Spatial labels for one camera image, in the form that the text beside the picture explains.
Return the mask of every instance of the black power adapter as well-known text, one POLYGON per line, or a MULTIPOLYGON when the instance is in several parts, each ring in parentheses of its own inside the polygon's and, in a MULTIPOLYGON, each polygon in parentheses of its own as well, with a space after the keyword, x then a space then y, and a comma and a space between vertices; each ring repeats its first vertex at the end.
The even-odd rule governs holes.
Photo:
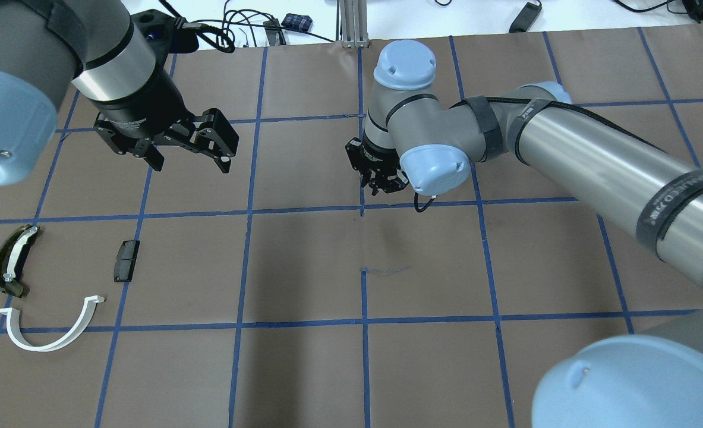
POLYGON ((531 25, 533 25, 536 21, 536 18, 539 16, 539 13, 541 13, 541 2, 539 2, 538 5, 534 5, 533 3, 526 3, 525 6, 523 6, 522 11, 520 11, 518 16, 515 17, 515 21, 513 21, 512 25, 509 26, 509 32, 527 32, 528 28, 530 28, 531 25))

